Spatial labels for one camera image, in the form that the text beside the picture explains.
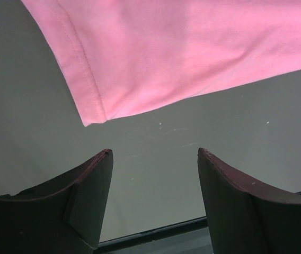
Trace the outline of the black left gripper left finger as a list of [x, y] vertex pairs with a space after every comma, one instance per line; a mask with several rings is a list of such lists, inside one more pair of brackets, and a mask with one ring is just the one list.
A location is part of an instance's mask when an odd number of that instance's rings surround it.
[[98, 248], [113, 153], [16, 195], [0, 196], [0, 253], [92, 253]]

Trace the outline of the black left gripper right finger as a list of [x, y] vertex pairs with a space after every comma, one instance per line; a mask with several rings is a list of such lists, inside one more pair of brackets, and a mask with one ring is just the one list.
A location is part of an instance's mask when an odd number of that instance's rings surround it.
[[198, 173], [214, 253], [301, 253], [301, 194], [253, 178], [204, 148]]

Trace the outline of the pink t shirt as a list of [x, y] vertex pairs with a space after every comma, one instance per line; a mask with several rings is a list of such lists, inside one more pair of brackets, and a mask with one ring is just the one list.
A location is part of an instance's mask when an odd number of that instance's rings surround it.
[[84, 126], [301, 70], [301, 1], [24, 1]]

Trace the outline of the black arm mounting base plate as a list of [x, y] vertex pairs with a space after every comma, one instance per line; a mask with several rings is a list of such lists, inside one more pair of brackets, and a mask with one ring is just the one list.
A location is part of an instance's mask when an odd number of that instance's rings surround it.
[[101, 242], [94, 253], [213, 253], [207, 219], [193, 220]]

